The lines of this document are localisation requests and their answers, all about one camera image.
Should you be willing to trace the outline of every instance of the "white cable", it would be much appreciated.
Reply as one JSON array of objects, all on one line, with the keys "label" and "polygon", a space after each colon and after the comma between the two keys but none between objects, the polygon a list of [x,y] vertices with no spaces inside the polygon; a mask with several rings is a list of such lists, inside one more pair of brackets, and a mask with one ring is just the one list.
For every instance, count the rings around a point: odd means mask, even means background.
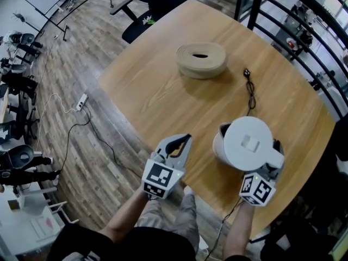
[{"label": "white cable", "polygon": [[[206,251],[206,253],[207,253],[207,255],[209,254],[209,251],[208,251],[208,249],[206,248],[205,249],[205,251]],[[216,260],[216,261],[221,261],[220,259],[217,259],[217,258],[214,258],[213,256],[209,256],[209,258],[211,258],[211,259],[213,259],[213,260]]]},{"label": "white cable", "polygon": [[58,97],[59,97],[59,99],[60,99],[60,104],[61,104],[61,106],[63,107],[63,110],[64,110],[64,112],[65,112],[65,114],[68,114],[70,111],[75,111],[75,112],[77,112],[77,110],[76,109],[69,109],[68,111],[65,111],[65,108],[64,108],[64,105],[63,105],[63,102],[61,101],[61,97],[57,94],[57,93],[53,93],[53,94],[51,94],[50,95],[50,97],[49,97],[49,99],[48,99],[48,102],[45,104],[45,107],[43,108],[43,111],[42,111],[42,114],[41,114],[41,118],[40,118],[40,126],[39,126],[39,135],[38,135],[38,143],[36,144],[36,151],[38,150],[38,147],[39,147],[39,141],[40,141],[40,133],[41,133],[41,126],[42,126],[42,118],[43,118],[43,116],[44,116],[44,114],[45,114],[45,110],[46,110],[46,107],[47,107],[47,105],[48,105],[48,103],[49,103],[49,101],[51,100],[51,98],[52,98],[52,96],[53,95],[57,95]]}]

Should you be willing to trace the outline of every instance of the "white wall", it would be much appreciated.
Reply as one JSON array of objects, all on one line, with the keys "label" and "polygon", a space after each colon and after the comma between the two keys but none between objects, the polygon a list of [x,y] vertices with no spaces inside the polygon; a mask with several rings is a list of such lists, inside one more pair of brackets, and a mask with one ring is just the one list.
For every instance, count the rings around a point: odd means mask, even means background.
[{"label": "white wall", "polygon": [[[41,29],[47,21],[25,0],[0,0],[0,36],[10,30],[37,34],[33,28],[17,20],[13,13],[21,13],[37,29]],[[2,57],[8,57],[4,45],[0,46],[0,58]]]}]

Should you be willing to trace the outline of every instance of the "power strip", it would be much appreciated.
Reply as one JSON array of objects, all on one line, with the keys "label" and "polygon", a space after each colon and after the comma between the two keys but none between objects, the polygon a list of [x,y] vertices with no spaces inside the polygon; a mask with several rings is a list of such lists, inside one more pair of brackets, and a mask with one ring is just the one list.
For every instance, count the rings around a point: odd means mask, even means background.
[{"label": "power strip", "polygon": [[81,109],[85,105],[87,99],[88,99],[88,96],[86,94],[83,94],[82,97],[80,98],[80,100],[78,101],[77,105],[76,105],[76,110],[77,111],[81,111]]}]

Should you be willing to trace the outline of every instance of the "beige coil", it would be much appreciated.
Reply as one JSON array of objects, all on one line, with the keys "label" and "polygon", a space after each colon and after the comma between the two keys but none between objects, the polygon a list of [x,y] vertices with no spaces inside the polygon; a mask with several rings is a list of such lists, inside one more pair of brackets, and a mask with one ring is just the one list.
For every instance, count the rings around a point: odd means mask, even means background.
[{"label": "beige coil", "polygon": [[191,43],[177,50],[176,63],[184,75],[208,79],[226,69],[226,51],[216,43]]}]

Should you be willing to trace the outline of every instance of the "roll center hole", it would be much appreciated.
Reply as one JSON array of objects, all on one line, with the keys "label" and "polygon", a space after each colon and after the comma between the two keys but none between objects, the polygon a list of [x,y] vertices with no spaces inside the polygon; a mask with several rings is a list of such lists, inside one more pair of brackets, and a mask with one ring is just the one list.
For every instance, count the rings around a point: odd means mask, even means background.
[{"label": "roll center hole", "polygon": [[207,55],[204,55],[204,54],[192,54],[194,57],[197,57],[197,58],[206,58],[208,57]]}]

